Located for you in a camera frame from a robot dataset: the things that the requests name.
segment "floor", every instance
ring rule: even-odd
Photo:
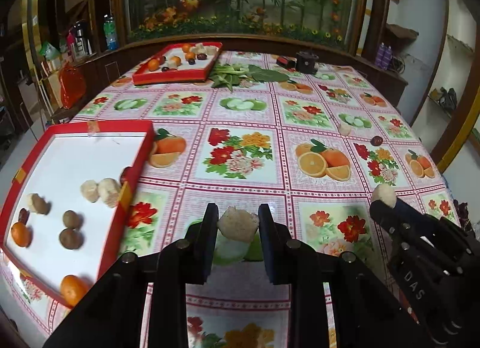
[[[36,144],[37,140],[35,137],[40,138],[43,134],[40,116],[37,115],[32,118],[36,119],[33,126],[18,140],[10,157],[0,169],[0,206],[3,205],[10,190],[11,180]],[[44,335],[20,309],[16,299],[10,294],[2,278],[0,278],[0,306],[6,315],[16,322],[20,335],[31,348],[42,347],[45,342]]]

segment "printed red flower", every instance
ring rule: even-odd
[[[100,103],[105,103],[109,98],[103,96],[103,97],[98,97],[95,100],[93,100],[93,104],[100,104]]]
[[[380,176],[380,168],[378,167],[378,161],[370,161],[367,165],[368,168],[371,169],[372,176]]]
[[[322,110],[320,108],[317,108],[313,105],[307,105],[303,108],[306,112],[308,112],[309,114],[312,114],[312,115],[317,115],[317,114],[321,114],[322,113]]]
[[[402,125],[402,122],[400,122],[398,119],[392,119],[390,123],[397,127],[400,127]]]
[[[344,234],[346,241],[357,242],[359,240],[359,234],[367,233],[364,226],[364,219],[360,219],[358,215],[349,215],[346,221],[338,224],[337,228]]]
[[[357,149],[357,153],[361,158],[363,158],[364,160],[368,158],[370,152],[365,145],[358,145],[354,143],[353,146],[355,147],[355,149]]]
[[[219,165],[227,162],[231,158],[231,154],[234,151],[233,146],[226,146],[225,148],[215,148],[212,150],[212,158],[210,164]]]
[[[202,98],[200,96],[189,96],[189,97],[184,97],[181,102],[183,104],[190,104],[193,102],[201,102]]]
[[[203,330],[203,321],[200,317],[187,317],[187,329],[193,334],[198,335]]]
[[[448,202],[446,200],[443,200],[440,203],[440,210],[442,211],[444,216],[448,215],[448,212],[451,210],[451,207],[448,205]]]
[[[157,213],[157,209],[152,208],[150,203],[138,202],[133,206],[131,216],[128,219],[127,226],[136,228],[139,223],[152,223],[152,216]]]
[[[224,128],[219,130],[217,128],[212,128],[210,136],[208,137],[208,143],[212,146],[217,146],[219,143],[222,143],[230,138],[229,131]]]
[[[313,221],[313,224],[317,227],[322,227],[323,224],[330,222],[328,217],[330,214],[325,211],[317,211],[315,214],[310,216],[310,219]]]

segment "robotic hand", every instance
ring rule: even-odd
[[[259,207],[265,269],[274,285],[291,285],[289,348],[330,346],[323,282],[330,285],[339,348],[478,347],[480,244],[442,218],[422,215],[397,199],[381,200],[370,215],[393,240],[389,270],[419,324],[351,252],[317,253]],[[123,254],[58,326],[44,348],[138,347],[148,283],[153,282],[148,347],[187,348],[185,284],[210,274],[218,208],[162,252]]]

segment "red plastic bag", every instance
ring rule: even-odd
[[[58,74],[60,80],[60,99],[64,108],[72,108],[85,95],[87,85],[82,73],[66,64]]]

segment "dining table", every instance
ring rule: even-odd
[[[135,86],[140,63],[96,95],[71,122],[147,119],[152,153],[145,163],[118,254],[160,252],[185,236],[208,203],[255,214],[267,203],[274,220],[317,252],[354,252],[398,295],[388,273],[391,242],[370,218],[372,193],[391,185],[397,197],[459,225],[446,183],[397,109],[350,66],[316,64],[314,74],[277,65],[277,55],[224,51],[219,64],[254,65],[283,81],[240,77]],[[0,257],[3,279],[45,339],[69,309]],[[262,261],[214,263],[207,283],[187,285],[189,347],[286,348],[290,288],[273,286]],[[330,347],[336,346],[329,286]],[[147,346],[152,285],[141,347]]]

